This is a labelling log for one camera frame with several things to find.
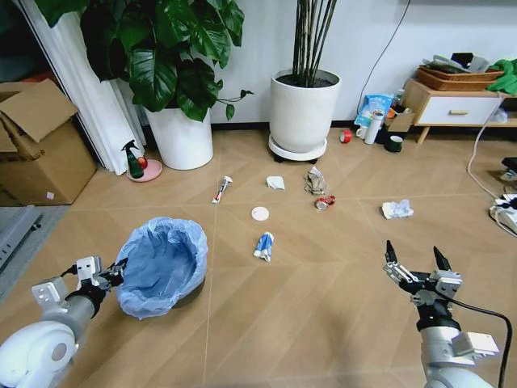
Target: black cable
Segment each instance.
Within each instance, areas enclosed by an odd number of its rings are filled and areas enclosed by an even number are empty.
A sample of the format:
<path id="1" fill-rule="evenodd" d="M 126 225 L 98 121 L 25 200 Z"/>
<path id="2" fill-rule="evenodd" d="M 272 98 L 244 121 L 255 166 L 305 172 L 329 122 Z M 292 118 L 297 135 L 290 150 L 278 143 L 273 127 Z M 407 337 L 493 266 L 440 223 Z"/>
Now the black cable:
<path id="1" fill-rule="evenodd" d="M 78 274 L 78 266 L 76 264 L 72 265 L 70 268 L 68 268 L 66 271 L 64 271 L 62 274 L 60 274 L 60 277 L 65 276 L 66 274 L 71 273 L 72 275 Z"/>
<path id="2" fill-rule="evenodd" d="M 375 62 L 375 64 L 372 67 L 372 71 L 370 71 L 370 74 L 368 75 L 368 78 L 366 79 L 366 82 L 364 83 L 363 90 L 361 91 L 361 95 L 359 96 L 359 101 L 357 102 L 357 109 L 356 109 L 356 111 L 357 111 L 358 115 L 359 115 L 359 106 L 361 104 L 361 100 L 363 99 L 364 89 L 366 89 L 366 86 L 368 85 L 368 82 L 370 81 L 370 78 L 372 77 L 373 70 L 375 70 L 375 68 L 377 67 L 377 64 L 379 63 L 380 59 L 383 57 L 383 55 L 385 55 L 386 50 L 388 49 L 388 47 L 391 44 L 393 38 L 397 34 L 398 28 L 401 26 L 402 21 L 406 17 L 407 10 L 410 8 L 410 4 L 411 4 L 411 0 L 408 0 L 408 2 L 406 4 L 406 8 L 404 9 L 404 13 L 402 14 L 402 17 L 401 17 L 400 21 L 398 22 L 398 25 L 395 28 L 395 31 L 393 31 L 393 34 L 391 35 L 391 38 L 389 38 L 388 44 L 386 45 L 385 49 L 382 50 L 382 53 L 380 53 L 380 56 L 377 58 L 377 61 Z"/>
<path id="3" fill-rule="evenodd" d="M 454 303 L 455 305 L 464 307 L 465 309 L 476 311 L 478 313 L 492 315 L 494 317 L 502 319 L 505 322 L 505 324 L 506 324 L 506 341 L 504 344 L 504 351 L 502 352 L 501 369 L 499 370 L 499 384 L 498 384 L 498 388 L 503 388 L 504 387 L 504 374 L 506 372 L 506 364 L 508 363 L 508 355 L 510 354 L 511 337 L 513 336 L 513 329 L 511 328 L 510 319 L 508 319 L 503 314 L 496 313 L 495 311 L 485 310 L 485 309 L 482 309 L 482 308 L 479 308 L 476 306 L 471 306 L 466 303 L 459 302 L 455 299 L 452 299 L 451 297 L 448 297 L 447 295 L 442 294 L 440 291 L 437 291 L 436 289 L 433 289 L 433 292 L 435 292 L 438 296 L 442 297 L 446 301 Z"/>

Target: green cloth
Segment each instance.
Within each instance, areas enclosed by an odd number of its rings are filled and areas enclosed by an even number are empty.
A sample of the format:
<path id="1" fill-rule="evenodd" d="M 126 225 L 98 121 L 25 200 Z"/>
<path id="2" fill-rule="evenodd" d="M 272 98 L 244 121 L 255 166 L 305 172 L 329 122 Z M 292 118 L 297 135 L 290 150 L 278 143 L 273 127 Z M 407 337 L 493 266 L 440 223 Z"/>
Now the green cloth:
<path id="1" fill-rule="evenodd" d="M 500 59 L 491 67 L 492 70 L 503 70 L 504 75 L 499 77 L 492 85 L 488 86 L 488 91 L 505 91 L 509 95 L 517 95 L 517 59 L 507 61 Z"/>

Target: white plastic lid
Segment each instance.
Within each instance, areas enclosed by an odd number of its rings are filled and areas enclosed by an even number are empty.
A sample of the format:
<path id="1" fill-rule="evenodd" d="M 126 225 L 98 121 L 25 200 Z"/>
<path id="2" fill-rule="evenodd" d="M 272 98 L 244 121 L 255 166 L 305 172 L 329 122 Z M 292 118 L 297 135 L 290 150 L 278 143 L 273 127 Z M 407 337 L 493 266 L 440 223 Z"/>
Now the white plastic lid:
<path id="1" fill-rule="evenodd" d="M 259 206 L 251 210 L 251 216 L 256 221 L 266 221 L 269 218 L 269 210 Z"/>

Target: green spray bottle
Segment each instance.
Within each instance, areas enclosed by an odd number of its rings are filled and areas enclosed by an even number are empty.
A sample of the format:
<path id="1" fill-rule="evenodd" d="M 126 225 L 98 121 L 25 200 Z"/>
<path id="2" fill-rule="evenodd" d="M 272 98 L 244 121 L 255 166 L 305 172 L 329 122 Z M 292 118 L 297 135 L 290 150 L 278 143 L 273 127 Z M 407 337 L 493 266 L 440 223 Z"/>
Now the green spray bottle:
<path id="1" fill-rule="evenodd" d="M 138 162 L 137 158 L 135 158 L 133 152 L 131 152 L 131 148 L 136 148 L 138 150 L 138 147 L 135 145 L 134 140 L 131 140 L 128 144 L 122 147 L 121 151 L 126 151 L 126 158 L 128 158 L 129 174 L 134 179 L 138 179 L 144 176 L 144 170 L 142 169 L 142 166 Z"/>

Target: open cardboard box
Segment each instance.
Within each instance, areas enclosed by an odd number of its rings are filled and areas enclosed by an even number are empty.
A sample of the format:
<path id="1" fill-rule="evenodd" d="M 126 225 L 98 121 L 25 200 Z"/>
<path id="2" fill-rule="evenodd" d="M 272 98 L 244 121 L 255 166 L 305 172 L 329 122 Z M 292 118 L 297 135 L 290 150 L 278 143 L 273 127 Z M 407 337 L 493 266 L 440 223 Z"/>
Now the open cardboard box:
<path id="1" fill-rule="evenodd" d="M 68 205 L 96 165 L 50 80 L 0 84 L 0 205 Z"/>
<path id="2" fill-rule="evenodd" d="M 402 112 L 392 119 L 386 119 L 385 124 L 388 128 L 388 132 L 408 132 L 413 124 L 415 116 L 416 115 L 413 112 Z"/>

